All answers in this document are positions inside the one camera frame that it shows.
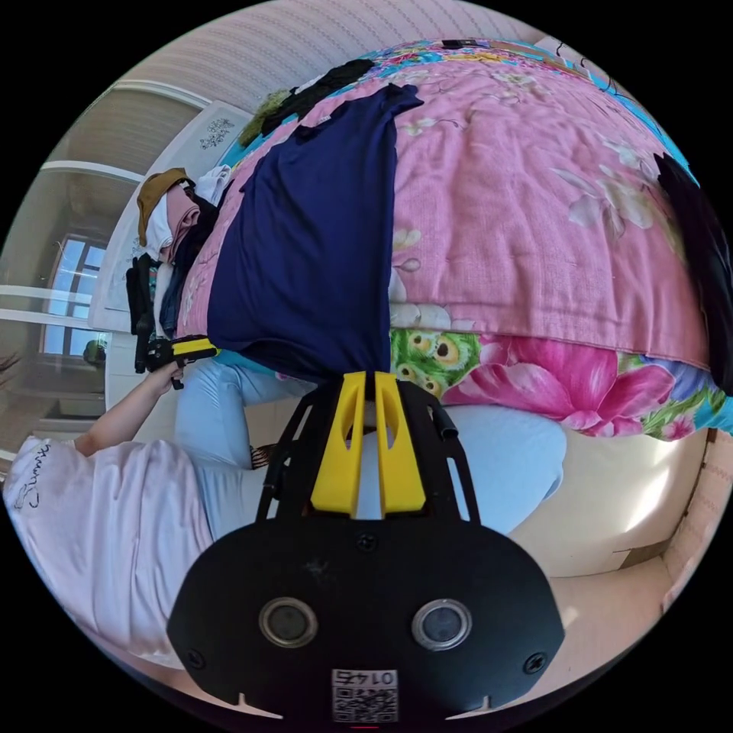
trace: person's arm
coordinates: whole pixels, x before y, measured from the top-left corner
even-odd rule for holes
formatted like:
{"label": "person's arm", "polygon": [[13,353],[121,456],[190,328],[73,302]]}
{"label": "person's arm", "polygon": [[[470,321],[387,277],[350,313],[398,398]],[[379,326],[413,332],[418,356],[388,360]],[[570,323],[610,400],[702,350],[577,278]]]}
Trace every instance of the person's arm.
{"label": "person's arm", "polygon": [[89,432],[74,441],[78,452],[89,457],[98,450],[133,440],[160,397],[170,389],[171,378],[179,379],[181,375],[182,370],[175,363],[148,374],[130,394],[102,415]]}

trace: pink cloth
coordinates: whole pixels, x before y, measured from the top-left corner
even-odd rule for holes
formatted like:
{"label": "pink cloth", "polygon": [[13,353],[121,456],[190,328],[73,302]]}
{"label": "pink cloth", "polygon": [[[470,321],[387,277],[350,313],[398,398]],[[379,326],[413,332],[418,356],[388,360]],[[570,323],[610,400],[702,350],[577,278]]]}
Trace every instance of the pink cloth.
{"label": "pink cloth", "polygon": [[176,185],[168,190],[166,194],[166,205],[168,207],[168,226],[173,236],[173,242],[169,247],[160,251],[163,262],[171,262],[176,256],[176,249],[181,240],[186,236],[188,230],[199,220],[201,210],[183,191],[183,187]]}
{"label": "pink cloth", "polygon": [[[363,82],[302,123],[389,82],[416,84],[425,101],[396,119],[394,328],[556,339],[707,366],[698,298],[656,181],[660,143],[631,112],[552,69],[444,60]],[[187,279],[179,334],[206,332],[239,188],[297,124],[236,169]]]}

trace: black device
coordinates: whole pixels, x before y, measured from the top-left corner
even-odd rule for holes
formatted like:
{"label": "black device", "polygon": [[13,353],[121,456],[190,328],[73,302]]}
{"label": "black device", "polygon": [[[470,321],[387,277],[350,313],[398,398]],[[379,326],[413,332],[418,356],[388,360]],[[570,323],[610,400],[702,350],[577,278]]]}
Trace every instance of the black device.
{"label": "black device", "polygon": [[[383,518],[364,521],[354,517],[372,389]],[[540,567],[481,525],[439,401],[379,373],[301,400],[256,521],[194,563],[167,631],[204,691],[233,705],[243,695],[289,727],[429,724],[496,708],[533,687],[564,639]]]}

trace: white t-shirt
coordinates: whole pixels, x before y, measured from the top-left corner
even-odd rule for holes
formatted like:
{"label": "white t-shirt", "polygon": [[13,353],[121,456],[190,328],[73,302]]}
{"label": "white t-shirt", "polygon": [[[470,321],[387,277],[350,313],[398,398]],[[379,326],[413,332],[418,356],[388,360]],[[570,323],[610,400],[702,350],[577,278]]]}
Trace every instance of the white t-shirt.
{"label": "white t-shirt", "polygon": [[166,624],[186,573],[212,544],[193,465],[165,441],[90,458],[28,438],[3,499],[37,572],[81,627],[182,669]]}

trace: number label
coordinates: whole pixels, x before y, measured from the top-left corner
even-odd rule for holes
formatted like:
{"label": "number label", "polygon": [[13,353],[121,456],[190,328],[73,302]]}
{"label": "number label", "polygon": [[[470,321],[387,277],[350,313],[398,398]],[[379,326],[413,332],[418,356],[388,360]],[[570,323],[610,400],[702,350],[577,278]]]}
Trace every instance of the number label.
{"label": "number label", "polygon": [[397,687],[396,670],[333,670],[334,687]]}

